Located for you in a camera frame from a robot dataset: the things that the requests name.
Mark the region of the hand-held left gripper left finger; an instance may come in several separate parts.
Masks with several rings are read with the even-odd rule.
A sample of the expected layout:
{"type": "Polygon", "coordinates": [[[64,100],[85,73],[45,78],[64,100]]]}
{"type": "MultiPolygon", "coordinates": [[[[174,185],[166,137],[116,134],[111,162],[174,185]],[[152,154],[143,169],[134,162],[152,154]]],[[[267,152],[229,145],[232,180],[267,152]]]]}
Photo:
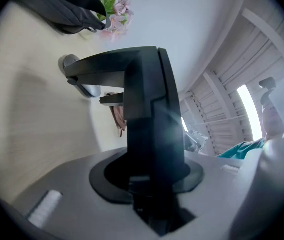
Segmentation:
{"type": "Polygon", "coordinates": [[[75,60],[65,58],[69,84],[123,88],[104,96],[103,105],[124,110],[127,150],[107,158],[89,174],[92,188],[102,197],[150,197],[158,155],[154,132],[158,119],[154,102],[164,101],[165,85],[155,47],[118,49],[75,60]]]}

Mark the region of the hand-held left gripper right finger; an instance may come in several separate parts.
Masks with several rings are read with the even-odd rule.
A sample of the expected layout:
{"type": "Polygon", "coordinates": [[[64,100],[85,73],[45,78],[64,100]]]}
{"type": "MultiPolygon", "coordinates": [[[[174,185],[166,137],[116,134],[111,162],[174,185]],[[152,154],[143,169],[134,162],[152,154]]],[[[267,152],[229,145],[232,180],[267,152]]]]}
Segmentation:
{"type": "Polygon", "coordinates": [[[177,88],[165,49],[157,50],[164,80],[164,97],[154,101],[154,148],[150,226],[159,235],[166,235],[187,223],[181,215],[177,195],[187,192],[186,179],[190,168],[184,159],[184,134],[177,88]]]}

